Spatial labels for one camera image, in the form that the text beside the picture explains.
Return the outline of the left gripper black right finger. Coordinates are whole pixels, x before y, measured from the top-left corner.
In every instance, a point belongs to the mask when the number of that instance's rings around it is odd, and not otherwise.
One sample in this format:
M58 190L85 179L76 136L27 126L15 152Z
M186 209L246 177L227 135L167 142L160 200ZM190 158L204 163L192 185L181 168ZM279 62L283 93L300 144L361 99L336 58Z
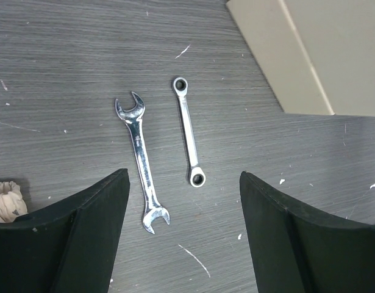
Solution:
M314 208L248 172L240 196L259 292L375 292L375 225Z

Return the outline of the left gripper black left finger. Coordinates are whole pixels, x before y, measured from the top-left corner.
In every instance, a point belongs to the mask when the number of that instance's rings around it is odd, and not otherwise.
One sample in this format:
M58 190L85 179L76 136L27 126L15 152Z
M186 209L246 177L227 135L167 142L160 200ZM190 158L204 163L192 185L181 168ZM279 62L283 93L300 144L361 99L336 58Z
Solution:
M128 171L0 223L0 292L107 292L129 198Z

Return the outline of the cream drawer cabinet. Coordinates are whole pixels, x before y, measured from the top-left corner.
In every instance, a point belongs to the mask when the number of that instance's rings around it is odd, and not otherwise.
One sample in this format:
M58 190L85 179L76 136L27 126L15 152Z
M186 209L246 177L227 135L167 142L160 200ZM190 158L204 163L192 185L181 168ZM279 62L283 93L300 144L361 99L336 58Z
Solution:
M289 114L375 117L375 1L229 1Z

